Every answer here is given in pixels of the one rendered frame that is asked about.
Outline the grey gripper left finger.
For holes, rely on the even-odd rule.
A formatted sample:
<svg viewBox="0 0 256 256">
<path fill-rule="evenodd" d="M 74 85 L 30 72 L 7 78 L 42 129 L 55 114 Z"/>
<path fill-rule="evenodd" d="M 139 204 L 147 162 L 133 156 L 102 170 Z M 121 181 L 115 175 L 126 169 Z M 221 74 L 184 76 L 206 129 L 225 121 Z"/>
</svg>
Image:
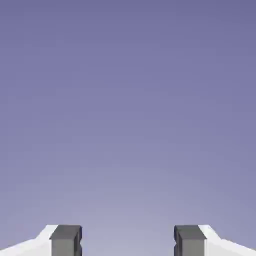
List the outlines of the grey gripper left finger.
<svg viewBox="0 0 256 256">
<path fill-rule="evenodd" d="M 83 256 L 83 228 L 78 224 L 48 224 L 33 239 L 0 250 L 0 256 Z"/>
</svg>

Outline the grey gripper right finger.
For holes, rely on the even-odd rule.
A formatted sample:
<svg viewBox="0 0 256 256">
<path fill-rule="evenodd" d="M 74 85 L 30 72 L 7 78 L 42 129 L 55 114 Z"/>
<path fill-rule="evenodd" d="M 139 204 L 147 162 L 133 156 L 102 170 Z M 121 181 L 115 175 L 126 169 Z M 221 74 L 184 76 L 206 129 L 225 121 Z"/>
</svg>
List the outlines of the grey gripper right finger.
<svg viewBox="0 0 256 256">
<path fill-rule="evenodd" d="M 174 256 L 256 256 L 256 249 L 222 239 L 208 224 L 175 225 Z"/>
</svg>

